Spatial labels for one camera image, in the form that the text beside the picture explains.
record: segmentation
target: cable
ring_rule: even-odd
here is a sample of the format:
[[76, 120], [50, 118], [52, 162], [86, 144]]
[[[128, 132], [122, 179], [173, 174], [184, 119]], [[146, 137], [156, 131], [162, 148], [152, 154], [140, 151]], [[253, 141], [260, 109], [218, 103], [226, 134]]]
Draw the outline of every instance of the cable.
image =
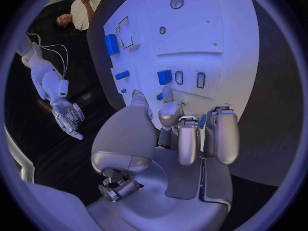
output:
[[[60, 56], [60, 58], [61, 58], [61, 60], [62, 60], [62, 63], [63, 63], [63, 78], [64, 78], [64, 76], [65, 76], [65, 74], [66, 74], [66, 71], [67, 71], [67, 67], [68, 67], [68, 51], [67, 51], [66, 47], [65, 47], [64, 45], [59, 45], [59, 44], [57, 44], [57, 45], [42, 46], [42, 45], [41, 45], [41, 37], [40, 37], [39, 35], [37, 35], [36, 33], [29, 33], [29, 32], [27, 32], [27, 34], [28, 34], [29, 36], [32, 36], [32, 35], [37, 36], [37, 37], [38, 37], [38, 45], [39, 45], [40, 47], [42, 47], [42, 48], [45, 49], [45, 50], [53, 51], [53, 52], [57, 53], [57, 54]], [[57, 52], [57, 51], [55, 51], [55, 50], [47, 49], [47, 47], [51, 47], [51, 46], [63, 46], [63, 47], [64, 47], [64, 49], [65, 49], [65, 51], [66, 51], [66, 66], [65, 66], [64, 60], [63, 60], [63, 58], [62, 58], [62, 56], [60, 55], [59, 52]]]

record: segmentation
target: hole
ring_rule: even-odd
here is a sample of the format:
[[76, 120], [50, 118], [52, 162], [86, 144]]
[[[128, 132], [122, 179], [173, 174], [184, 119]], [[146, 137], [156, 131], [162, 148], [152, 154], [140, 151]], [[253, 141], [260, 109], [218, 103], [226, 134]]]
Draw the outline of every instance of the hole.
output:
[[179, 9], [184, 5], [184, 0], [171, 0], [170, 6], [173, 9]]
[[165, 33], [166, 33], [166, 28], [161, 27], [161, 28], [159, 29], [159, 32], [160, 32], [161, 34], [165, 34]]

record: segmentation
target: robotic arm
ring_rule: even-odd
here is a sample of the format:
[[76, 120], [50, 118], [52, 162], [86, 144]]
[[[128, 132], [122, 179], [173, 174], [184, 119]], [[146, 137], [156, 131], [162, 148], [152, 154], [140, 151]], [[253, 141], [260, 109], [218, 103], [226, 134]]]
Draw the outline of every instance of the robotic arm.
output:
[[22, 62], [31, 69], [31, 78], [42, 99], [50, 101], [52, 114], [60, 128], [68, 135], [79, 140], [83, 136], [76, 132], [77, 122], [84, 120], [78, 104], [71, 104], [65, 99], [68, 92], [68, 81], [56, 70], [51, 62], [43, 59], [41, 47], [25, 34], [17, 51]]

